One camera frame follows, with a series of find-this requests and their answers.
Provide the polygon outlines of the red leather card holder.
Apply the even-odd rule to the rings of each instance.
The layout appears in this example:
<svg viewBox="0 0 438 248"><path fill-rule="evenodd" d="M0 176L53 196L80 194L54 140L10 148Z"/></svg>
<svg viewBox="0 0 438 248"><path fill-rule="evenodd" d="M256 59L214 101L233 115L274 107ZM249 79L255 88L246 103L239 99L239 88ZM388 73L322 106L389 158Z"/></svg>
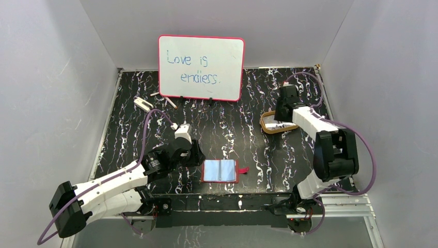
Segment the red leather card holder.
<svg viewBox="0 0 438 248"><path fill-rule="evenodd" d="M203 183L238 183L239 176L249 172L249 167L240 167L237 160L205 160L201 167Z"/></svg>

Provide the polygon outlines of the tan oval card tray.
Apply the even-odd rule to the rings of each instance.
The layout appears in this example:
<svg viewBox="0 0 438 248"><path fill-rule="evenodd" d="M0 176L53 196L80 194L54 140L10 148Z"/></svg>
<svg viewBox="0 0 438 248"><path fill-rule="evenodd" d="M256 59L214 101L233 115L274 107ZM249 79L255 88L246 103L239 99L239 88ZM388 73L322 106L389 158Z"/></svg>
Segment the tan oval card tray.
<svg viewBox="0 0 438 248"><path fill-rule="evenodd" d="M275 111L265 112L260 117L260 125L264 133L275 134L297 129L299 126L292 122L277 121Z"/></svg>

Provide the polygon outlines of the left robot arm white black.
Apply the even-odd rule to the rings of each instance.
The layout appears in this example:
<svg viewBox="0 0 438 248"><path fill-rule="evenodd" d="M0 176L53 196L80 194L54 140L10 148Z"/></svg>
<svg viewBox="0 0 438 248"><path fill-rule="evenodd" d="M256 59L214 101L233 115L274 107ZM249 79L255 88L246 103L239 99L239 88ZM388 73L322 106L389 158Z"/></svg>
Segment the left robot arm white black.
<svg viewBox="0 0 438 248"><path fill-rule="evenodd" d="M197 167L206 159L198 140L177 138L129 165L85 183L61 183L49 204L51 224L60 238L73 236L93 221L125 212L150 214L154 201L146 185L167 177L179 167Z"/></svg>

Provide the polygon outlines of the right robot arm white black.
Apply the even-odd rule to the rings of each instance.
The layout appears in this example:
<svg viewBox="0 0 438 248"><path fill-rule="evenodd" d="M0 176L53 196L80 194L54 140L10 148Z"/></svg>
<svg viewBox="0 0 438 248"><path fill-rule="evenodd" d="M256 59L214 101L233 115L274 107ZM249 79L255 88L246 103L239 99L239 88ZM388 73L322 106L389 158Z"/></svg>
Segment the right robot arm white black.
<svg viewBox="0 0 438 248"><path fill-rule="evenodd" d="M298 214L315 203L314 197L334 186L345 177L358 173L355 134L339 128L305 105L295 86L279 89L274 119L291 122L301 128L314 142L312 170L292 190L289 200L281 202Z"/></svg>

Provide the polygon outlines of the cards in tray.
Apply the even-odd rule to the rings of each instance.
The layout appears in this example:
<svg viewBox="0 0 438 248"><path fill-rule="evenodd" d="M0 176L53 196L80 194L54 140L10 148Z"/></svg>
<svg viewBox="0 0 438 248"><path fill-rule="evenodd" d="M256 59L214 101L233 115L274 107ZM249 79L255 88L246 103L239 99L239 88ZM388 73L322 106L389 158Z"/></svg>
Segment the cards in tray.
<svg viewBox="0 0 438 248"><path fill-rule="evenodd" d="M279 131L279 130L291 130L295 129L297 125L295 125L292 122L283 122L283 121L277 121L274 119L274 115L266 116L263 119L263 123L265 128L268 131Z"/></svg>

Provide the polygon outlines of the white marker pen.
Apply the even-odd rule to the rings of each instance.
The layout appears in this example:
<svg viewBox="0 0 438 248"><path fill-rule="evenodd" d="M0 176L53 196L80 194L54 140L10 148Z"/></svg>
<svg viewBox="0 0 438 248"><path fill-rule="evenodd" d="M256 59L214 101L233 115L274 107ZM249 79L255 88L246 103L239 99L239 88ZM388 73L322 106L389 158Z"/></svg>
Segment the white marker pen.
<svg viewBox="0 0 438 248"><path fill-rule="evenodd" d="M164 98L174 109L178 108L178 106L169 97L164 97Z"/></svg>

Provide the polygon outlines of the white board eraser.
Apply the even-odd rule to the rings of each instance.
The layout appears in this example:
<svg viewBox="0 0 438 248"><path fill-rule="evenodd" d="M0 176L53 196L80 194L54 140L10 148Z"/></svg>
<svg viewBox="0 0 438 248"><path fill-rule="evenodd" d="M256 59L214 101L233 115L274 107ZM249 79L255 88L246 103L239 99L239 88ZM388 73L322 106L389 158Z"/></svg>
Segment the white board eraser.
<svg viewBox="0 0 438 248"><path fill-rule="evenodd" d="M134 97L134 104L146 113L149 113L151 110L154 109L154 106L151 103L140 97Z"/></svg>

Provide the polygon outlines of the white board with red frame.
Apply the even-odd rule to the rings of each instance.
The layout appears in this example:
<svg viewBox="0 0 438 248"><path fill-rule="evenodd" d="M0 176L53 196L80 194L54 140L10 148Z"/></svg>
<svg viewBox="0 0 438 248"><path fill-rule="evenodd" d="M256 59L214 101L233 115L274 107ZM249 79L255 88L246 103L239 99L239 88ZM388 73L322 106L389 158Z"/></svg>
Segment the white board with red frame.
<svg viewBox="0 0 438 248"><path fill-rule="evenodd" d="M161 35L158 53L162 96L231 102L241 98L242 38Z"/></svg>

